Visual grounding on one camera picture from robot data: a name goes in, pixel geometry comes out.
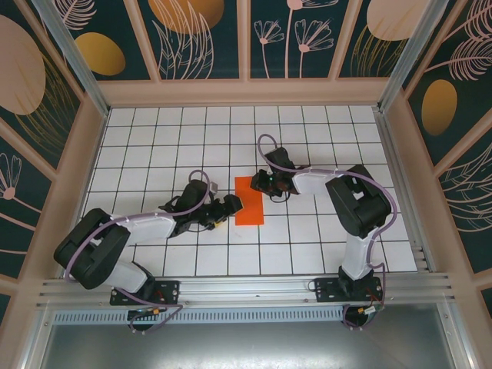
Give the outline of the aluminium corner post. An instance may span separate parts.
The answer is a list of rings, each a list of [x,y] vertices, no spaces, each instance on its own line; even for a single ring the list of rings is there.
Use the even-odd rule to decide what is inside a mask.
[[[104,118],[108,117],[109,105],[98,86],[98,83],[85,63],[69,30],[65,27],[58,11],[51,0],[32,0],[41,19],[56,40],[57,45],[64,52],[68,63],[72,66],[78,80],[84,86],[88,96],[94,102],[96,108]]]
[[[384,115],[397,97],[405,79],[416,64],[434,29],[445,13],[449,0],[430,0],[409,37],[401,56],[377,102],[377,112]]]

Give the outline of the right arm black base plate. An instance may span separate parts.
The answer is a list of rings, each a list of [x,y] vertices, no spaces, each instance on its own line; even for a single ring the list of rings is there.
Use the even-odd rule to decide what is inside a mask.
[[[314,279],[314,293],[317,302],[352,303],[378,301],[383,297],[381,279],[369,277],[357,281],[343,278]]]

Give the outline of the long aluminium mounting rail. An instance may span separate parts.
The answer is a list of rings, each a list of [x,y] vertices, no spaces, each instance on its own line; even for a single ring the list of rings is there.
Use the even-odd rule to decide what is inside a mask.
[[[178,303],[186,308],[262,308],[314,306],[314,275],[181,278]],[[61,279],[47,280],[35,306],[52,309],[109,308],[111,288],[85,290]],[[457,294],[443,273],[389,273],[385,304],[452,301]]]

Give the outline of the aluminium side rail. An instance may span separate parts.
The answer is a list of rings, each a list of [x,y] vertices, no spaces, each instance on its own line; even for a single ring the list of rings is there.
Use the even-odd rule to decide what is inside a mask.
[[[435,263],[427,245],[423,225],[417,213],[410,182],[404,169],[404,163],[397,148],[397,142],[391,132],[389,121],[385,115],[376,110],[374,117],[377,125],[387,163],[390,167],[391,177],[400,205],[403,222],[409,237],[411,249],[419,272],[433,273],[436,271]]]

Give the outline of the grey metal shelf sheet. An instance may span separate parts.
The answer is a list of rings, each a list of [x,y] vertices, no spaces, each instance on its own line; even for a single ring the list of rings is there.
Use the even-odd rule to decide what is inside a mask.
[[[337,322],[57,326],[41,369],[455,369],[440,332],[412,337]]]

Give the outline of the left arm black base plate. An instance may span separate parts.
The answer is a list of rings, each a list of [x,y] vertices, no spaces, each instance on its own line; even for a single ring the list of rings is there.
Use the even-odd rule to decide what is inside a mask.
[[[109,299],[111,306],[143,305],[142,301],[150,304],[177,304],[180,293],[180,282],[173,280],[156,281],[144,285],[138,292],[122,293],[113,288]]]

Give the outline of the orange square paper sheet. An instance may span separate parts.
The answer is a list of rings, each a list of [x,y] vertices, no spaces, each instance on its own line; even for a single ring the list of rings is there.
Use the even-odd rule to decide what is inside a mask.
[[[264,224],[262,193],[251,188],[250,176],[234,178],[235,195],[241,200],[243,208],[235,215],[237,226],[259,226]]]

